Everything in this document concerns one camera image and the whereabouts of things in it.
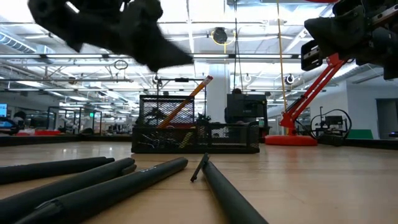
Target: black pipe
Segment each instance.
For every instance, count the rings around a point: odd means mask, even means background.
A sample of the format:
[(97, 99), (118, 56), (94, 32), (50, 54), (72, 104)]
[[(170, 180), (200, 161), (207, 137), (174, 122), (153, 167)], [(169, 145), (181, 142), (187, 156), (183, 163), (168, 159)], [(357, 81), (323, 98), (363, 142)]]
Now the black pipe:
[(213, 195), (224, 211), (230, 224), (268, 224), (257, 210), (239, 193), (227, 178), (209, 161), (206, 153), (199, 163), (193, 182), (199, 170), (203, 172)]
[(120, 177), (134, 168), (134, 159), (125, 158), (0, 200), (0, 223), (14, 223), (48, 200)]
[(57, 175), (74, 174), (99, 167), (113, 158), (94, 157), (87, 159), (72, 159), (66, 161), (41, 162), (36, 164), (0, 167), (0, 184), (10, 184)]
[(37, 207), (34, 212), (16, 222), (81, 223), (116, 203), (183, 170), (188, 164), (184, 157), (140, 170), (114, 180), (94, 185), (55, 198)]

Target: wooden table surface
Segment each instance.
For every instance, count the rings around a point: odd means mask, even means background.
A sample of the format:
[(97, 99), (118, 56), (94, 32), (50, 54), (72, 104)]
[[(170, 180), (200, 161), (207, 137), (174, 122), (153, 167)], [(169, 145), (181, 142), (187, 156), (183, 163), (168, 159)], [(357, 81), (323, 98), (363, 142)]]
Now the wooden table surface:
[[(0, 166), (132, 156), (146, 168), (185, 156), (188, 167), (86, 223), (225, 223), (203, 174), (201, 155), (135, 154), (128, 142), (0, 147)], [(262, 146), (259, 154), (213, 154), (211, 161), (271, 224), (398, 223), (398, 152), (354, 147)], [(0, 186), (0, 198), (65, 177)]]

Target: monitor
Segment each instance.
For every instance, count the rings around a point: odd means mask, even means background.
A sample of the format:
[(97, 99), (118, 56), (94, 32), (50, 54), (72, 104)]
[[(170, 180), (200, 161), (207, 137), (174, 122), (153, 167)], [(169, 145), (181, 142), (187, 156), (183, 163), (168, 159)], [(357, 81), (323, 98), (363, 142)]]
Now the monitor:
[(227, 95), (227, 114), (230, 117), (267, 119), (266, 95)]
[(326, 116), (325, 123), (326, 125), (343, 124), (343, 116)]
[(0, 117), (7, 117), (7, 104), (5, 103), (0, 103)]

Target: orange base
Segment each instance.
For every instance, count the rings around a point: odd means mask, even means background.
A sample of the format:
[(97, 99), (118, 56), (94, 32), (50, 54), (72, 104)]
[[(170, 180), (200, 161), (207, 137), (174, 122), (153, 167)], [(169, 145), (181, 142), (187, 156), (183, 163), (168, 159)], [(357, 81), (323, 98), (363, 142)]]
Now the orange base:
[(277, 146), (317, 146), (318, 141), (310, 136), (266, 136), (266, 144)]

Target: wire mesh basket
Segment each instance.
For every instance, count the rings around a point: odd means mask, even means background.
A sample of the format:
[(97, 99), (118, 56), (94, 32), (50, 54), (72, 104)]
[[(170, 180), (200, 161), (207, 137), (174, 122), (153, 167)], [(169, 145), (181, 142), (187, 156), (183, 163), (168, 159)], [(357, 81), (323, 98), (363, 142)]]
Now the wire mesh basket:
[(185, 100), (189, 102), (170, 122), (178, 127), (195, 122), (195, 101), (193, 96), (141, 95), (139, 107), (139, 124), (141, 126), (159, 125), (175, 108)]
[(214, 124), (198, 121), (192, 128), (134, 128), (135, 153), (257, 153), (258, 122)]

